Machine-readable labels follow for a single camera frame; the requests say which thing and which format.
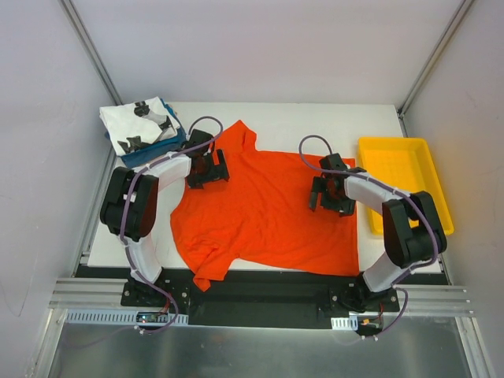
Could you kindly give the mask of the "orange t shirt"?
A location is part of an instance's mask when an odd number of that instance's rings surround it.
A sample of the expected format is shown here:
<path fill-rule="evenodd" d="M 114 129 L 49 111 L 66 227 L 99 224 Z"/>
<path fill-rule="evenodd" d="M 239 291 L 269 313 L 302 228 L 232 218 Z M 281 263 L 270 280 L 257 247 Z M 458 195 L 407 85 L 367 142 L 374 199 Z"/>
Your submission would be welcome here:
<path fill-rule="evenodd" d="M 176 249 L 206 291 L 236 259 L 331 276 L 359 273 L 355 215 L 309 209 L 319 158 L 260 151 L 242 121 L 217 140 L 230 179 L 186 188 L 171 214 Z"/>

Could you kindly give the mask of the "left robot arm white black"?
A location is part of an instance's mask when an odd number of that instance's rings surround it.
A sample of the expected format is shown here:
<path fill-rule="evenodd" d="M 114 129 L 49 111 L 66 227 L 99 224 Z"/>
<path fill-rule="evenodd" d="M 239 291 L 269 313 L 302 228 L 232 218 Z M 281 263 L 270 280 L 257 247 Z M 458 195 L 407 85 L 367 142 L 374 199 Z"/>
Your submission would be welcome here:
<path fill-rule="evenodd" d="M 115 235 L 130 267 L 130 276 L 140 284 L 139 297 L 148 306 L 175 307 L 174 298 L 158 282 L 162 267 L 156 257 L 151 233 L 157 220 L 158 195 L 177 180 L 192 189 L 230 178 L 224 151 L 215 148 L 218 135 L 194 129 L 182 150 L 168 152 L 134 170 L 113 170 L 99 218 Z"/>

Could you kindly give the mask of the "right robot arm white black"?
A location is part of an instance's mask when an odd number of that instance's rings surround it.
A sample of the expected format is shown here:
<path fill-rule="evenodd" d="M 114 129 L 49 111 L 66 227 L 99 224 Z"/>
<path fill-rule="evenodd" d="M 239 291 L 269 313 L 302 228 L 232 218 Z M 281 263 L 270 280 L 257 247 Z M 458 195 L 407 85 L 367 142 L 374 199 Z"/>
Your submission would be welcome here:
<path fill-rule="evenodd" d="M 348 310 L 373 310 L 394 285 L 446 250 L 433 197 L 426 191 L 393 188 L 362 168 L 351 169 L 339 154 L 323 157 L 319 165 L 321 174 L 313 178 L 309 197 L 311 210 L 321 206 L 348 217 L 360 202 L 382 217 L 384 252 L 338 295 L 339 304 Z"/>

